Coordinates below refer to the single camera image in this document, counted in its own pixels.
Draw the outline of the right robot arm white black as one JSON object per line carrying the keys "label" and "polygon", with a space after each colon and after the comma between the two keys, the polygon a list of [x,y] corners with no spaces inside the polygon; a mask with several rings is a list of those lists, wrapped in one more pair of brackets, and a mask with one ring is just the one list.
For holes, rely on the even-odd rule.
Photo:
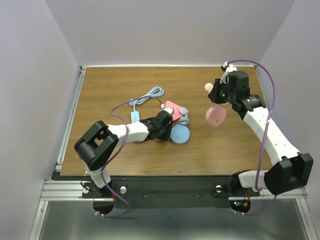
{"label": "right robot arm white black", "polygon": [[244,71],[226,71],[222,78],[207,83],[205,90],[212,102],[206,120],[213,125],[223,119],[214,119],[221,104],[230,104],[240,118],[253,130],[261,141],[263,152],[267,152],[272,167],[265,170],[245,170],[235,173],[230,182],[231,192],[242,195],[249,188],[254,191],[267,189],[280,195],[307,185],[314,160],[308,153],[301,153],[293,146],[270,118],[270,110],[264,101],[250,93],[249,76]]}

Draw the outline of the pink triangular power strip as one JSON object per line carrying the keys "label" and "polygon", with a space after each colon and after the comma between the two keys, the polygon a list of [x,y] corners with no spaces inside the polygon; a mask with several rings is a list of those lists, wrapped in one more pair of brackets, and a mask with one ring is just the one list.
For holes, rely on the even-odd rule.
{"label": "pink triangular power strip", "polygon": [[182,107],[182,106],[180,106],[172,101],[169,101],[169,100],[167,100],[165,102],[165,107],[173,109],[172,119],[175,122],[181,118],[182,114],[189,113],[189,110],[186,109],[185,107]]}

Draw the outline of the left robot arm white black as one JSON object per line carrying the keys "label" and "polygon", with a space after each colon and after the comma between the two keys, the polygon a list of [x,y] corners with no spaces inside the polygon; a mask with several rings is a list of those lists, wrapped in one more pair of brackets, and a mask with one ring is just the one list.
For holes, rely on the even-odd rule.
{"label": "left robot arm white black", "polygon": [[155,117],[142,119],[128,125],[107,125],[95,122],[75,143],[74,150],[86,165],[86,171],[94,183],[94,191],[100,197],[111,193],[111,177],[108,161],[115,158],[114,149],[119,153],[126,143],[151,140],[167,141],[173,125],[174,109],[165,107]]}

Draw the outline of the pink round socket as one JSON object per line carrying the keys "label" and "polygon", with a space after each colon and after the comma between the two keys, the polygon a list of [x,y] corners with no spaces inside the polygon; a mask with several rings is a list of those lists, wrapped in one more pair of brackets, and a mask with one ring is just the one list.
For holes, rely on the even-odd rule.
{"label": "pink round socket", "polygon": [[210,107],[206,114],[205,120],[211,127],[218,127],[226,119],[227,111],[221,106],[212,106]]}

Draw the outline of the blue round socket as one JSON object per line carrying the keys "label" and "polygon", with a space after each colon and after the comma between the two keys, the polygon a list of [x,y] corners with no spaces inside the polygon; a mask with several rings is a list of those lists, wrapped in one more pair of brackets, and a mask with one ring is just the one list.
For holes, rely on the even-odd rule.
{"label": "blue round socket", "polygon": [[190,130],[186,125],[175,125],[170,133],[170,139],[176,144],[184,144],[190,138]]}

